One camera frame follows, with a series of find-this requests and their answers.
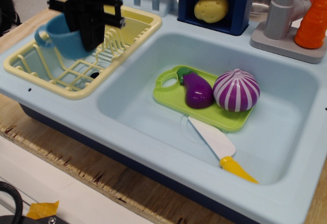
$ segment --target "yellow potato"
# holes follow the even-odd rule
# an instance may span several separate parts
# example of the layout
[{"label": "yellow potato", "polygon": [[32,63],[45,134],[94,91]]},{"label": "yellow potato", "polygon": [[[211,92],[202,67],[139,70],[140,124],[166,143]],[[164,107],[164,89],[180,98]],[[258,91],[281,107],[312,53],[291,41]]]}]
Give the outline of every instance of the yellow potato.
[{"label": "yellow potato", "polygon": [[228,12],[227,0],[199,0],[194,7],[195,17],[207,23],[218,22]]}]

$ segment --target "yellow knife handle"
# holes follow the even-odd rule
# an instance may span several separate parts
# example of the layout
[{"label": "yellow knife handle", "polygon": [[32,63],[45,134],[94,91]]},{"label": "yellow knife handle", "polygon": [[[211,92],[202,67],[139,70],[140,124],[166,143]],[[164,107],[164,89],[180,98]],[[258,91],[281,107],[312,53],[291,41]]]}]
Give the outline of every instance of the yellow knife handle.
[{"label": "yellow knife handle", "polygon": [[220,160],[220,166],[239,177],[242,177],[250,182],[259,183],[256,179],[250,176],[231,156],[224,157]]}]

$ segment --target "metal bowl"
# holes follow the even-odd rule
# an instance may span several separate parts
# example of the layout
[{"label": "metal bowl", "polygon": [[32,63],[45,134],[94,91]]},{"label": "metal bowl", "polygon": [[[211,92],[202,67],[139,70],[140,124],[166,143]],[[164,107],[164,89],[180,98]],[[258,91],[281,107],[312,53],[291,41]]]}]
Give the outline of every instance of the metal bowl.
[{"label": "metal bowl", "polygon": [[250,19],[255,21],[264,21],[267,19],[271,0],[253,0]]}]

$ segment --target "wooden table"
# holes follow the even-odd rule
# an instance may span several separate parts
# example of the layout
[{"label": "wooden table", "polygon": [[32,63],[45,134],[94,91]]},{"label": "wooden table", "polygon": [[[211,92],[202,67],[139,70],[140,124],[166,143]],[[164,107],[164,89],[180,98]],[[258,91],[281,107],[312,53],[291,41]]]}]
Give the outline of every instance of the wooden table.
[{"label": "wooden table", "polygon": [[[0,53],[33,33],[37,27],[57,14],[46,9],[1,37]],[[2,94],[0,135],[154,223],[232,223],[167,187],[29,118],[17,102]],[[305,223],[320,224],[326,220],[325,162]]]}]

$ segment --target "toy onion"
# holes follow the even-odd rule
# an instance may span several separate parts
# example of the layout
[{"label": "toy onion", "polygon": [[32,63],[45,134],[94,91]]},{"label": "toy onion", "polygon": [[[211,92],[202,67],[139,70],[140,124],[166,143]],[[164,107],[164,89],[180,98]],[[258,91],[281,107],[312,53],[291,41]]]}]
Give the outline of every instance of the toy onion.
[{"label": "toy onion", "polygon": [[240,69],[219,76],[213,90],[217,104],[232,112],[251,109],[260,96],[260,88],[254,76]]}]

